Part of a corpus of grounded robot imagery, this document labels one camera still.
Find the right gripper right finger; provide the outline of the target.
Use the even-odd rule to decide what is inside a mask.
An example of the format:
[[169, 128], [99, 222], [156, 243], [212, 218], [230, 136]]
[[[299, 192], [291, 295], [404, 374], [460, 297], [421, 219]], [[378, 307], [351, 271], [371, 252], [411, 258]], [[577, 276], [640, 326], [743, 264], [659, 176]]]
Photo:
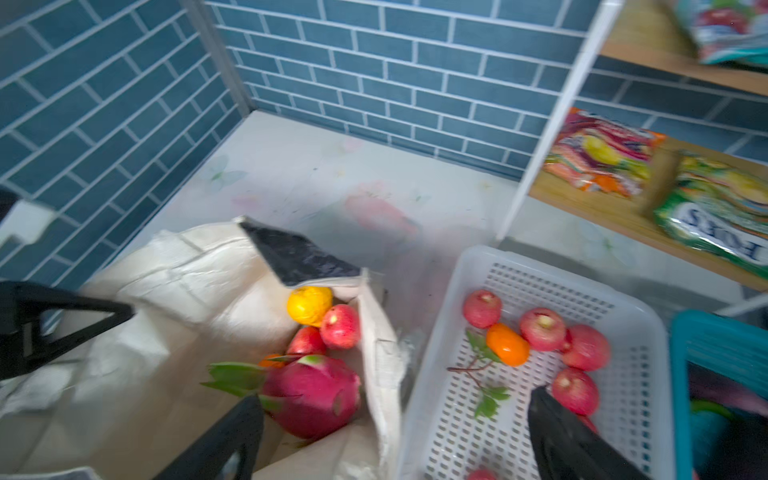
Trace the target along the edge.
[[643, 472], [555, 400], [544, 386], [531, 391], [527, 421], [541, 479], [646, 478]]

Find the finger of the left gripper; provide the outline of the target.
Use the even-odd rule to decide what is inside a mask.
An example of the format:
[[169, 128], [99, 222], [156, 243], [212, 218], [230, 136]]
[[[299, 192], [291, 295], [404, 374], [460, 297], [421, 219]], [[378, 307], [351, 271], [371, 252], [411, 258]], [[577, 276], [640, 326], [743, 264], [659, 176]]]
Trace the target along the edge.
[[116, 301], [32, 282], [1, 283], [1, 378], [30, 374], [135, 315]]

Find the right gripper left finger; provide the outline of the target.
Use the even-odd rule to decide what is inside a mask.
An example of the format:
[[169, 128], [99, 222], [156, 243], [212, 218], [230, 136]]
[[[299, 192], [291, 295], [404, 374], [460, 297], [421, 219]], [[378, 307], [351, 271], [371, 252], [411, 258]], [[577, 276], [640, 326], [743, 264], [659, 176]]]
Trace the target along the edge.
[[250, 479], [264, 433], [264, 417], [257, 397], [241, 399], [155, 479]]

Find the pink dragon fruit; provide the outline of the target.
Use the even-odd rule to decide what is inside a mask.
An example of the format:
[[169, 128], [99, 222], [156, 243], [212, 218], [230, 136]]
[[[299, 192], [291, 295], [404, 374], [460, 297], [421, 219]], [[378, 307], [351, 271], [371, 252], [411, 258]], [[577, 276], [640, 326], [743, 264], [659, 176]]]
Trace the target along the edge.
[[344, 361], [319, 354], [274, 361], [281, 366], [211, 364], [203, 385], [241, 398], [256, 397], [285, 432], [308, 442], [340, 430], [356, 415], [362, 380]]

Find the yellow orange fruit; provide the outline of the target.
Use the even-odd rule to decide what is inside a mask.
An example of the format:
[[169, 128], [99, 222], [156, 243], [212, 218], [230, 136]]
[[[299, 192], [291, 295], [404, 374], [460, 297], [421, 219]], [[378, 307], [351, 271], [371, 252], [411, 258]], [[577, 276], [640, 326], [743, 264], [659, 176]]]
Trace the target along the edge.
[[328, 287], [302, 286], [291, 292], [286, 311], [291, 319], [319, 328], [327, 311], [333, 306], [333, 292]]

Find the large orange fruit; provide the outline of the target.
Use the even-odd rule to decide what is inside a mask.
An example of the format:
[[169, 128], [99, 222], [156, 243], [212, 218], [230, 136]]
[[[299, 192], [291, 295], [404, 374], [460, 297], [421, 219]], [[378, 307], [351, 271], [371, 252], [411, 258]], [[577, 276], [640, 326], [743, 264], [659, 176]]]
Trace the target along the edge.
[[286, 360], [282, 354], [270, 354], [264, 357], [258, 366], [264, 369], [279, 369], [286, 365]]

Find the beige canvas grocery bag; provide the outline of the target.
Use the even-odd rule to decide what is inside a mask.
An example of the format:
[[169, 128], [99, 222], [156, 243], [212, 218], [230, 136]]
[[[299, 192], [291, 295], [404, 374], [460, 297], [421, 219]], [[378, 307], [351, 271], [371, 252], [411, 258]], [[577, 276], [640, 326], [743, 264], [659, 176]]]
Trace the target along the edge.
[[[340, 430], [308, 442], [264, 411], [250, 479], [392, 479], [401, 446], [407, 357], [381, 306], [380, 277], [309, 239], [247, 217], [163, 231], [76, 293], [135, 315], [40, 369], [1, 378], [5, 479], [155, 479], [241, 399], [203, 385], [208, 366], [267, 355], [325, 355], [362, 380]], [[291, 319], [302, 286], [353, 307], [361, 339], [328, 348]]]

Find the purple eggplant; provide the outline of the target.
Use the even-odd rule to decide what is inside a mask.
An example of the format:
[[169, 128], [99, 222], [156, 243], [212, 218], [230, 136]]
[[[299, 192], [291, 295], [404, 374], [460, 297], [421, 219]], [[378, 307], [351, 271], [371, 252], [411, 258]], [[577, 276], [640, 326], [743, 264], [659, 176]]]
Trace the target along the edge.
[[767, 400], [741, 383], [693, 363], [688, 364], [687, 375], [693, 399], [767, 417]]

